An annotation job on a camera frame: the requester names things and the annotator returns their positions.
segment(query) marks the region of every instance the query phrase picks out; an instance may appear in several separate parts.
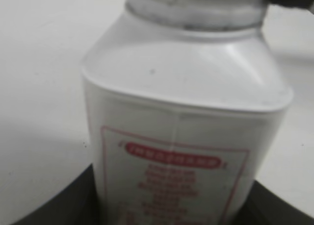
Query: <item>black holder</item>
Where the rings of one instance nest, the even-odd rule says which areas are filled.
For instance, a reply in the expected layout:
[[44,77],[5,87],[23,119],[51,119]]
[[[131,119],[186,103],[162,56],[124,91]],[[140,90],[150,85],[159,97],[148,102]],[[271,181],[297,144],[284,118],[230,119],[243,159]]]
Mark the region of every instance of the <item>black holder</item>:
[[[90,166],[58,196],[13,225],[99,224],[94,173]],[[314,220],[255,182],[235,225],[314,225]]]

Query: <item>bottle cap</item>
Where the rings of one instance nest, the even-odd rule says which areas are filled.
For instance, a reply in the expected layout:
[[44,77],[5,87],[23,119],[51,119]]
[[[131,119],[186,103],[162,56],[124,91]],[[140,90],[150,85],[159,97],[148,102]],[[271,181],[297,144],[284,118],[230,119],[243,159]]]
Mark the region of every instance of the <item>bottle cap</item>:
[[266,0],[128,0],[135,15],[188,30],[237,30],[260,26]]

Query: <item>ingredients label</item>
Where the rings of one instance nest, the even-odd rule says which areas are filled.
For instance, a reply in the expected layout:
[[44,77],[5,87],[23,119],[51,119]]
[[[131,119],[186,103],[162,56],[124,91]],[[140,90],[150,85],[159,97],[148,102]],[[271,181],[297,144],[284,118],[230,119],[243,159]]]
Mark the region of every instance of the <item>ingredients label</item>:
[[224,220],[247,150],[170,143],[102,128],[107,218],[123,225]]

